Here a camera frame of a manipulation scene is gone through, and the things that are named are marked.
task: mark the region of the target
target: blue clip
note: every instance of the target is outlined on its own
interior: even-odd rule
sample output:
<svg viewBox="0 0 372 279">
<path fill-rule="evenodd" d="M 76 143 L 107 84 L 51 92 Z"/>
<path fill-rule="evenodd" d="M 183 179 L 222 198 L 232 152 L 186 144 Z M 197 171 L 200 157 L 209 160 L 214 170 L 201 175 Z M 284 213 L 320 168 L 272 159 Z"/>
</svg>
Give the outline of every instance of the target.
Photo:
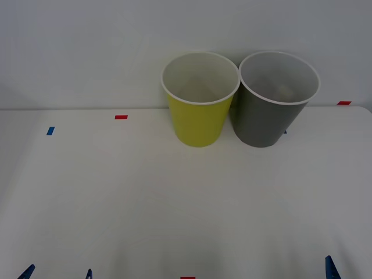
<svg viewBox="0 0 372 279">
<path fill-rule="evenodd" d="M 55 127 L 49 127 L 48 132 L 46 133 L 46 135 L 52 135 L 53 132 L 54 132 L 54 128 Z"/>
<path fill-rule="evenodd" d="M 326 279 L 341 279 L 331 256 L 325 258 L 325 277 Z"/>
<path fill-rule="evenodd" d="M 92 270 L 89 269 L 85 279 L 93 279 Z"/>
<path fill-rule="evenodd" d="M 28 269 L 24 271 L 24 273 L 21 274 L 20 277 L 18 277 L 18 279 L 30 279 L 34 270 L 35 270 L 35 266 L 32 264 L 31 266 L 28 267 Z"/>
</svg>

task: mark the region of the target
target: cup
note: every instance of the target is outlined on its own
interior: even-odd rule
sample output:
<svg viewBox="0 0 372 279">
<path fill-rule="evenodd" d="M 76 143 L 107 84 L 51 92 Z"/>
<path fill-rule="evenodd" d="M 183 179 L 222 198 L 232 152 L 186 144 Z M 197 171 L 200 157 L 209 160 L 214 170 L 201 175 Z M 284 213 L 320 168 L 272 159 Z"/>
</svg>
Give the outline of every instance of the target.
<svg viewBox="0 0 372 279">
<path fill-rule="evenodd" d="M 189 146 L 214 143 L 240 80 L 232 61 L 212 52 L 190 52 L 162 72 L 176 136 Z"/>
<path fill-rule="evenodd" d="M 238 138 L 251 146 L 275 144 L 320 88 L 310 64 L 279 51 L 261 51 L 239 66 L 241 88 L 230 111 Z"/>
</svg>

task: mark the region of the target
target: white cup rim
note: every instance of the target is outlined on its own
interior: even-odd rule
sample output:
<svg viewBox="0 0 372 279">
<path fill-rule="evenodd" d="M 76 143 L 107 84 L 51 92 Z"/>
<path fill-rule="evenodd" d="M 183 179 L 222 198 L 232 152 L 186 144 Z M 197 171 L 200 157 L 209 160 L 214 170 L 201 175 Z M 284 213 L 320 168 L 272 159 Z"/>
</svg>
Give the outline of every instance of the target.
<svg viewBox="0 0 372 279">
<path fill-rule="evenodd" d="M 173 61 L 175 61 L 176 59 L 180 58 L 180 57 L 183 57 L 183 56 L 187 56 L 187 55 L 190 55 L 190 54 L 195 54 L 195 53 L 204 53 L 204 54 L 209 54 L 209 55 L 214 55 L 214 56 L 217 56 L 219 58 L 222 58 L 224 60 L 226 60 L 230 65 L 232 65 L 234 67 L 234 69 L 236 70 L 237 72 L 237 84 L 235 86 L 235 88 L 231 91 L 231 93 L 229 93 L 227 96 L 225 96 L 224 98 L 221 98 L 221 99 L 218 99 L 216 101 L 213 101 L 213 102 L 201 102 L 201 103 L 198 103 L 198 102 L 191 102 L 191 101 L 187 101 L 187 100 L 183 100 L 181 99 L 180 97 L 177 97 L 175 96 L 174 94 L 172 94 L 165 86 L 164 84 L 164 81 L 163 81 L 163 76 L 164 76 L 164 71 L 166 70 L 166 68 L 168 67 L 168 65 L 170 63 L 172 63 Z M 214 105 L 215 103 L 220 103 L 220 102 L 223 102 L 225 100 L 227 100 L 228 98 L 230 98 L 231 96 L 233 96 L 237 91 L 238 91 L 238 88 L 240 86 L 240 77 L 239 77 L 239 70 L 238 70 L 238 67 L 237 65 L 235 65 L 229 58 L 223 56 L 223 55 L 220 55 L 218 53 L 214 53 L 214 52 L 209 52 L 209 51 L 189 51 L 189 52 L 186 52 L 182 55 L 177 55 L 177 57 L 173 58 L 162 70 L 162 74 L 161 74 L 161 79 L 160 79 L 160 82 L 162 83 L 162 87 L 163 89 L 174 99 L 182 102 L 182 103 L 188 103 L 190 105 L 198 105 L 198 106 L 206 106 L 206 105 Z"/>
<path fill-rule="evenodd" d="M 261 96 L 260 94 L 256 93 L 254 90 L 252 90 L 246 83 L 245 81 L 243 80 L 243 77 L 242 77 L 242 65 L 250 58 L 252 58 L 253 56 L 256 56 L 256 55 L 259 55 L 259 54 L 263 54 L 263 53 L 279 53 L 279 54 L 283 54 L 283 55 L 287 55 L 287 56 L 291 56 L 299 61 L 301 61 L 302 63 L 306 64 L 315 74 L 316 78 L 317 78 L 317 81 L 318 81 L 318 88 L 316 90 L 316 92 L 308 99 L 305 99 L 305 100 L 302 100 L 300 102 L 279 102 L 279 101 L 274 101 L 274 100 L 271 100 L 271 99 L 268 99 L 268 98 L 265 98 L 264 96 Z M 296 106 L 296 105 L 302 105 L 304 103 L 307 103 L 309 102 L 311 99 L 313 99 L 319 92 L 319 89 L 320 89 L 320 77 L 319 77 L 319 74 L 318 72 L 315 70 L 315 68 L 310 65 L 307 61 L 303 60 L 302 58 L 296 56 L 296 55 L 293 55 L 293 54 L 289 54 L 289 53 L 286 53 L 286 52 L 283 52 L 283 51 L 259 51 L 259 52 L 255 52 L 253 54 L 250 54 L 248 55 L 239 65 L 239 79 L 240 79 L 240 82 L 243 84 L 243 86 L 249 91 L 251 92 L 252 94 L 254 94 L 254 96 L 266 101 L 266 102 L 270 102 L 270 103 L 275 103 L 277 105 L 285 105 L 285 106 Z"/>
</svg>

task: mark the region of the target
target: blue tape marker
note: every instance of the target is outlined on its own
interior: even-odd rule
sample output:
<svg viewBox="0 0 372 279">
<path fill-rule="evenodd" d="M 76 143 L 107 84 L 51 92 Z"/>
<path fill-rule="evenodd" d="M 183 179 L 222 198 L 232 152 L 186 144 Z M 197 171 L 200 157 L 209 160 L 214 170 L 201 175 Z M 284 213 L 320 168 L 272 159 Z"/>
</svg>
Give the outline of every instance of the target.
<svg viewBox="0 0 372 279">
<path fill-rule="evenodd" d="M 55 127 L 49 127 L 49 130 L 48 130 L 48 132 L 47 132 L 46 135 L 52 135 L 53 132 L 54 132 L 54 128 L 55 128 Z"/>
</svg>

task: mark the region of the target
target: white tabletop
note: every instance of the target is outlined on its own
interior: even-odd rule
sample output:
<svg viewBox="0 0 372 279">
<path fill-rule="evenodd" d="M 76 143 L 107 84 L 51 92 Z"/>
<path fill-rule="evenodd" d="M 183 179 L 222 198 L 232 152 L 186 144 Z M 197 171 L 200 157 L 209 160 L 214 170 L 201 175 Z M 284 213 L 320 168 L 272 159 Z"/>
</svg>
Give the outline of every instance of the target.
<svg viewBox="0 0 372 279">
<path fill-rule="evenodd" d="M 229 122 L 185 146 L 167 109 L 1 111 L 0 131 L 0 278 L 319 279 L 327 255 L 372 276 L 363 108 L 305 108 L 262 149 Z"/>
</svg>

